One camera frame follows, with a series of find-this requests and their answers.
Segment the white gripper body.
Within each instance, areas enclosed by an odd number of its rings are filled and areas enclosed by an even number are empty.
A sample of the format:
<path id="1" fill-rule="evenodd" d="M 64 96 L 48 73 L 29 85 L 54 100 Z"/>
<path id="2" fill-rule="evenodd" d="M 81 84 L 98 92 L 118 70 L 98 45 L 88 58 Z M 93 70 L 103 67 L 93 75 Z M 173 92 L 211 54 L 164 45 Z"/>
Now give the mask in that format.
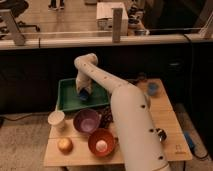
<path id="1" fill-rule="evenodd" d="M 92 93 L 92 80 L 89 76 L 79 72 L 76 77 L 76 91 L 86 90 L 89 94 Z"/>

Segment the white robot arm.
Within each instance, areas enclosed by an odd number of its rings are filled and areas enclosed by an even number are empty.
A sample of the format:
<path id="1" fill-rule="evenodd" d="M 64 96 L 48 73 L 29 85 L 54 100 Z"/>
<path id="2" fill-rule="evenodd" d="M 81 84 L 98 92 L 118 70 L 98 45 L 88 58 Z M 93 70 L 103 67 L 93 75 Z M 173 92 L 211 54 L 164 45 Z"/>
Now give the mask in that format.
<path id="1" fill-rule="evenodd" d="M 111 112 L 126 171 L 171 171 L 140 88 L 97 67 L 94 53 L 74 60 L 77 92 L 91 91 L 91 80 L 111 94 Z"/>

